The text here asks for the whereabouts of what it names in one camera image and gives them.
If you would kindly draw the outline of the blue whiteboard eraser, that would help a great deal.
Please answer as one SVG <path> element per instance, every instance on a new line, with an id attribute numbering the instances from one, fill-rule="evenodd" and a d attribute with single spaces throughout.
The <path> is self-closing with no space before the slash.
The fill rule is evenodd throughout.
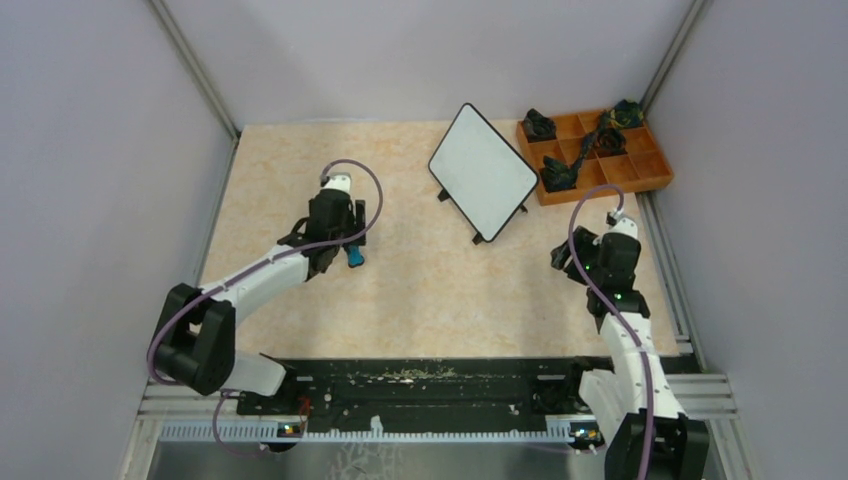
<path id="1" fill-rule="evenodd" d="M 365 263 L 365 257 L 359 245 L 347 245 L 345 252 L 349 268 L 358 268 Z"/>

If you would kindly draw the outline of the white whiteboard black frame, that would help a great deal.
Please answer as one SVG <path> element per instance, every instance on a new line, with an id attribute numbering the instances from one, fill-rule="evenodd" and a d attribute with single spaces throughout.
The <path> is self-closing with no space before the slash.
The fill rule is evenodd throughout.
<path id="1" fill-rule="evenodd" d="M 428 170 L 466 221 L 493 242 L 539 184 L 521 154 L 471 103 L 464 103 L 431 155 Z"/>

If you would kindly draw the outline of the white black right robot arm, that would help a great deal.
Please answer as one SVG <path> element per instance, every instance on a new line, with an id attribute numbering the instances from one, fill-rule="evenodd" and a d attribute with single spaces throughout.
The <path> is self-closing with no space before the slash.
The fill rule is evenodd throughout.
<path id="1" fill-rule="evenodd" d="M 610 353 L 563 385 L 576 412 L 592 411 L 606 442 L 607 479 L 700 479 L 709 453 L 706 423 L 671 390 L 651 332 L 650 308 L 634 284 L 641 254 L 630 220 L 599 235 L 578 226 L 551 252 L 551 265 L 586 286 L 587 310 Z"/>

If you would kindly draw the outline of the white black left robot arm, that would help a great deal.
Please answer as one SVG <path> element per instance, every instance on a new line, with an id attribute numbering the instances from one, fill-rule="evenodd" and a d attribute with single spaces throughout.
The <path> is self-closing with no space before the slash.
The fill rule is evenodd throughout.
<path id="1" fill-rule="evenodd" d="M 351 267 L 361 265 L 359 249 L 373 224 L 365 201 L 337 188 L 321 189 L 308 207 L 308 216 L 253 263 L 204 286 L 181 283 L 167 293 L 146 353 L 152 379 L 204 396 L 257 394 L 277 414 L 297 406 L 300 388 L 286 378 L 286 367 L 262 354 L 238 352 L 237 328 L 281 293 L 325 273 L 340 251 Z"/>

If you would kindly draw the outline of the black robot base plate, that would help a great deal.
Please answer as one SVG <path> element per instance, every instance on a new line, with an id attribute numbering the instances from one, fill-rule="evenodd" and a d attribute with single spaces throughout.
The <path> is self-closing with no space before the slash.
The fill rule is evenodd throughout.
<path id="1" fill-rule="evenodd" d="M 546 418 L 576 414 L 584 372 L 608 357 L 287 360 L 293 376 L 273 397 L 236 395 L 240 415 L 300 415 L 310 433 L 542 432 Z"/>

